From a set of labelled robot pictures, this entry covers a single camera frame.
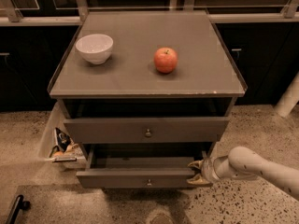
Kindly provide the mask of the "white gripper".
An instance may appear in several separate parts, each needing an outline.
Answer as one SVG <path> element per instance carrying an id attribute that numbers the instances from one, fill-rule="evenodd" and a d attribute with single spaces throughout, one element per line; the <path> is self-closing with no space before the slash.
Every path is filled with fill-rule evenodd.
<path id="1" fill-rule="evenodd" d="M 226 157 L 222 156 L 190 162 L 188 167 L 198 170 L 201 169 L 201 174 L 196 174 L 194 177 L 189 178 L 187 183 L 195 186 L 204 186 L 222 180 L 224 178 L 223 164 L 225 161 Z"/>

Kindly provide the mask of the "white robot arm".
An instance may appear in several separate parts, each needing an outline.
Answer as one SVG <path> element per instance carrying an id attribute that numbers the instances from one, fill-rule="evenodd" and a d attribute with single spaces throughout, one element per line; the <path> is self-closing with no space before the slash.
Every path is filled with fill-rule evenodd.
<path id="1" fill-rule="evenodd" d="M 299 201 L 299 171 L 264 159 L 247 147 L 234 147 L 227 156 L 192 161 L 189 168 L 196 170 L 187 183 L 203 186 L 229 178 L 249 180 L 259 176 Z"/>

